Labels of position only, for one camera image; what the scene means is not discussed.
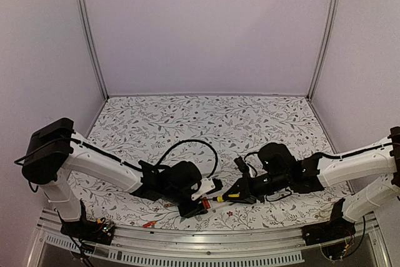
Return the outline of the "red orange battery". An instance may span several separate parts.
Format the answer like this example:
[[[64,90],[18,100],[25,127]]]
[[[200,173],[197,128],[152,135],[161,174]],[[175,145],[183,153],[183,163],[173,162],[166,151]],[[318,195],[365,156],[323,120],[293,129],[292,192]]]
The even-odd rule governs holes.
[[[202,202],[203,206],[204,206],[206,209],[209,209],[209,208],[211,207],[211,205],[210,205],[209,200],[207,199],[207,197],[202,198],[202,199],[201,199],[201,202]]]

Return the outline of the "yellow handled screwdriver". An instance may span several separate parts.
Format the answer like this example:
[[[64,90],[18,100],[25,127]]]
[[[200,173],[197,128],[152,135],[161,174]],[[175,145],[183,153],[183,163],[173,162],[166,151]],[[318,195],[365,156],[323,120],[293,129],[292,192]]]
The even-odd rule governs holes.
[[[219,195],[212,198],[208,198],[209,201],[215,201],[218,203],[226,202],[226,201],[235,201],[240,198],[240,194],[228,194],[228,195]]]

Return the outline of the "red gold battery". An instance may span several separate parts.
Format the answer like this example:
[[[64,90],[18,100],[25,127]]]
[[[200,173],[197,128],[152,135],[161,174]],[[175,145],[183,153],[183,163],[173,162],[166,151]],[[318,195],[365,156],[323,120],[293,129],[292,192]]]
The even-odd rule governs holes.
[[[150,221],[143,225],[143,228],[153,228],[156,224],[156,221]]]

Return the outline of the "white remote with green logo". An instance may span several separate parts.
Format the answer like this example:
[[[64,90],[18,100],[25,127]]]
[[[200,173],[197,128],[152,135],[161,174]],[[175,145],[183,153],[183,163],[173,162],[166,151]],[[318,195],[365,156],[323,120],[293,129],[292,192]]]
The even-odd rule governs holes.
[[[209,210],[213,208],[213,202],[214,201],[212,198],[207,198],[207,197],[201,198],[199,202],[201,208],[200,214],[208,213]]]

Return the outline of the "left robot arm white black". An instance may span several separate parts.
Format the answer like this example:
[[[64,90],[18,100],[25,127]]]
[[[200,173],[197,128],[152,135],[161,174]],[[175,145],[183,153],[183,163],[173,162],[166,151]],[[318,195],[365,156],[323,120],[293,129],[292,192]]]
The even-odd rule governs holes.
[[[207,186],[192,162],[166,166],[139,161],[135,166],[91,145],[73,126],[72,120],[61,118],[37,130],[31,136],[26,154],[14,163],[22,167],[26,180],[43,190],[79,238],[88,238],[93,225],[83,217],[84,209],[68,185],[65,170],[85,173],[138,198],[173,203],[184,218],[207,213],[208,208],[201,201]]]

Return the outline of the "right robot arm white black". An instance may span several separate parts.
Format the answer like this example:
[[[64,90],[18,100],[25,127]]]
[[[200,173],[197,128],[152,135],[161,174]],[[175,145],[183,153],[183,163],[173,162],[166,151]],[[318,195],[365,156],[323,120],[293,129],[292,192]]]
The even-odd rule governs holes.
[[[241,157],[235,163],[242,172],[232,187],[215,197],[218,202],[264,202],[266,196],[289,188],[299,194],[322,191],[336,184],[365,176],[379,177],[360,192],[338,201],[331,220],[323,226],[328,239],[337,239],[366,213],[399,196],[399,127],[393,127],[389,136],[364,148],[341,154],[316,152],[297,160],[287,146],[268,143],[258,152],[265,173],[249,175],[248,166]]]

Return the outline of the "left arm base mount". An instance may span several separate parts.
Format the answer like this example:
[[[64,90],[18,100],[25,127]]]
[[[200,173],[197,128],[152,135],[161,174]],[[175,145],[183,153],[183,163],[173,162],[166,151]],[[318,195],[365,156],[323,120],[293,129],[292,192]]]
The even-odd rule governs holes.
[[[111,221],[62,221],[61,233],[82,241],[110,245],[114,237],[114,223]]]

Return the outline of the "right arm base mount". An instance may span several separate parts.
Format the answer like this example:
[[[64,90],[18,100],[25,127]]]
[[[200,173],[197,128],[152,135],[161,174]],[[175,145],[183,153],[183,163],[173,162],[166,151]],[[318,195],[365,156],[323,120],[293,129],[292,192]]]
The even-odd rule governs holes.
[[[356,233],[354,223],[348,221],[327,221],[303,226],[302,238],[307,246],[350,237]]]

